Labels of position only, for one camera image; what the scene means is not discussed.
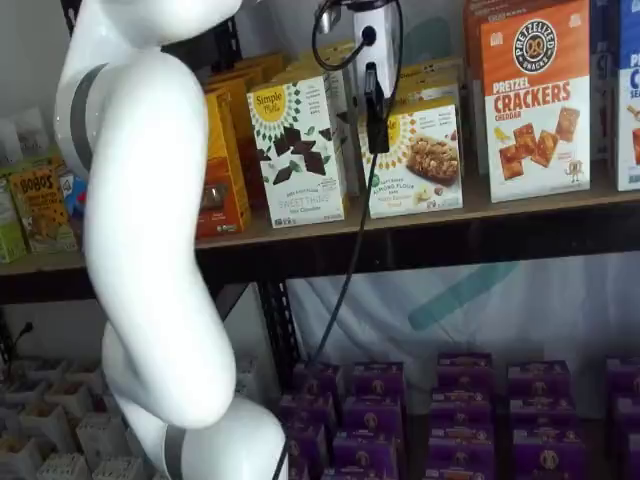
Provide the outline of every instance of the sweet thins box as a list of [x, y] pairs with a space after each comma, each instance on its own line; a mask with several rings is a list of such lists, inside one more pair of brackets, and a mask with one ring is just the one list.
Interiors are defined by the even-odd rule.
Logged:
[[481, 390], [434, 388], [429, 416], [441, 423], [486, 425], [492, 421], [490, 396]]
[[492, 201], [588, 189], [588, 0], [480, 30]]
[[338, 468], [357, 466], [383, 477], [397, 478], [398, 464], [394, 436], [368, 430], [339, 430], [333, 441]]
[[248, 94], [274, 228], [343, 220], [346, 178], [331, 80], [316, 69], [279, 75]]
[[510, 365], [507, 382], [510, 395], [571, 395], [571, 372], [564, 361]]
[[493, 367], [489, 353], [440, 353], [436, 374], [438, 387], [493, 392]]
[[587, 478], [586, 450], [579, 430], [514, 430], [516, 478]]

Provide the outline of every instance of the cracker image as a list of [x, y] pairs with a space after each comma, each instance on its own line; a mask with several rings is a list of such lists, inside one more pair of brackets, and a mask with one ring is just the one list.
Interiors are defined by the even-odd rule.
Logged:
[[524, 157], [530, 157], [536, 153], [536, 132], [533, 123], [527, 123], [513, 131], [516, 139], [516, 150]]
[[545, 168], [548, 167], [558, 146], [558, 141], [558, 135], [542, 130], [536, 145], [536, 153], [531, 157], [531, 160]]
[[407, 169], [441, 185], [451, 185], [458, 178], [460, 159], [457, 150], [447, 142], [422, 136], [409, 147]]
[[509, 145], [500, 149], [500, 162], [502, 163], [502, 173], [505, 180], [524, 175], [522, 157], [516, 145]]
[[580, 118], [580, 110], [575, 108], [562, 107], [558, 116], [558, 125], [556, 126], [556, 135], [564, 142], [573, 142], [573, 134], [578, 125]]

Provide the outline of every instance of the power cord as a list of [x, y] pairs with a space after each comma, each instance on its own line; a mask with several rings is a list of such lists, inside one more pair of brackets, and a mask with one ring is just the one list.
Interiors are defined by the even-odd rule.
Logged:
[[[367, 46], [367, 41], [363, 39], [360, 45], [358, 45], [358, 47], [356, 47], [356, 49], [338, 65], [327, 64], [320, 57], [320, 54], [318, 53], [318, 46], [317, 46], [317, 30], [318, 30], [318, 26], [320, 25], [320, 19], [329, 8], [336, 5], [342, 5], [343, 3], [345, 3], [344, 0], [327, 0], [325, 3], [323, 3], [323, 5], [320, 7], [318, 12], [316, 13], [315, 22], [313, 25], [313, 32], [311, 33], [311, 45], [313, 49], [313, 56], [315, 57], [316, 62], [318, 62], [318, 64], [322, 68], [328, 71], [337, 71], [349, 66], [349, 64], [355, 60], [355, 58], [362, 51], [362, 49], [365, 46]], [[400, 72], [402, 70], [402, 55], [404, 53], [404, 20], [402, 18], [402, 6], [400, 5], [400, 0], [393, 0], [393, 3], [395, 3], [396, 10], [398, 12], [398, 26], [399, 26], [400, 38], [398, 42], [398, 66], [396, 70], [396, 78], [393, 84], [391, 97], [389, 97], [387, 112], [385, 113], [385, 116], [384, 116], [385, 123], [389, 121], [389, 116], [391, 115], [391, 111], [393, 110], [393, 106], [396, 101], [396, 94], [398, 93], [398, 84], [400, 83]], [[383, 135], [384, 135], [384, 129], [382, 129], [380, 133], [381, 137]], [[318, 359], [322, 355], [322, 352], [324, 351], [329, 335], [331, 334], [331, 331], [333, 330], [333, 327], [335, 326], [336, 321], [338, 319], [340, 308], [342, 307], [344, 298], [347, 295], [347, 290], [349, 289], [351, 278], [353, 277], [353, 273], [355, 272], [355, 269], [356, 269], [358, 257], [360, 256], [362, 239], [364, 237], [364, 227], [367, 222], [367, 215], [369, 214], [369, 199], [371, 198], [371, 190], [373, 187], [373, 176], [375, 175], [377, 163], [378, 163], [378, 154], [375, 154], [373, 155], [373, 159], [371, 160], [371, 170], [369, 170], [367, 192], [365, 195], [364, 206], [362, 207], [362, 216], [360, 217], [360, 226], [358, 228], [358, 233], [356, 236], [356, 243], [353, 248], [353, 253], [351, 254], [351, 260], [349, 261], [349, 268], [347, 270], [347, 275], [344, 279], [344, 283], [342, 284], [342, 288], [340, 289], [340, 294], [338, 295], [338, 300], [336, 301], [336, 305], [333, 308], [331, 317], [329, 317], [329, 323], [327, 324], [324, 330], [324, 333], [322, 334], [320, 343], [318, 344], [318, 347], [316, 348], [316, 351], [311, 357], [311, 360], [309, 362], [311, 366], [317, 363]], [[284, 445], [282, 446], [280, 457], [278, 458], [278, 464], [276, 466], [275, 473], [273, 474], [273, 480], [279, 479], [280, 473], [282, 472], [282, 468], [284, 467], [284, 462], [286, 458], [287, 458], [287, 443], [285, 442]]]

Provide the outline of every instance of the purple snack box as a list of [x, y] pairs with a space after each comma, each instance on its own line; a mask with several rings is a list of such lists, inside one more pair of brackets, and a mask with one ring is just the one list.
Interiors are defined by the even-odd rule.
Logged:
[[509, 395], [571, 395], [571, 372], [567, 362], [529, 362], [510, 365]]
[[570, 397], [512, 398], [509, 413], [513, 427], [573, 426], [578, 423]]
[[397, 395], [402, 405], [405, 404], [402, 363], [356, 363], [351, 384], [355, 395]]
[[431, 420], [454, 425], [491, 423], [489, 393], [480, 390], [434, 388], [431, 390]]
[[375, 470], [383, 477], [398, 477], [393, 434], [369, 430], [339, 430], [333, 440], [333, 456], [338, 468], [357, 466]]
[[327, 439], [322, 423], [293, 420], [284, 425], [289, 458], [304, 460], [309, 465], [309, 475], [318, 479], [329, 465]]
[[436, 374], [440, 388], [493, 392], [493, 361], [490, 353], [440, 353]]
[[278, 417], [283, 422], [298, 419], [322, 423], [327, 428], [327, 436], [333, 438], [336, 431], [336, 411], [330, 393], [324, 395], [283, 395], [278, 404]]
[[422, 480], [493, 480], [490, 468], [471, 465], [452, 465], [447, 462], [428, 459]]
[[439, 427], [429, 429], [429, 458], [449, 465], [476, 465], [494, 469], [493, 427]]
[[327, 468], [322, 480], [397, 480], [396, 477], [380, 476], [375, 470], [365, 470], [360, 467]]
[[513, 431], [516, 478], [587, 478], [586, 449], [580, 429], [518, 429]]

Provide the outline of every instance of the orange box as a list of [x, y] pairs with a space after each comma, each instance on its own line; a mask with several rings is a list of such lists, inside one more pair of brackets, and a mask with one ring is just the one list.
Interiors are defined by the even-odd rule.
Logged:
[[[491, 198], [588, 189], [589, 0], [512, 5], [480, 26]], [[521, 172], [505, 170], [515, 159], [502, 132]]]
[[196, 239], [242, 232], [251, 221], [226, 87], [206, 93], [209, 149]]

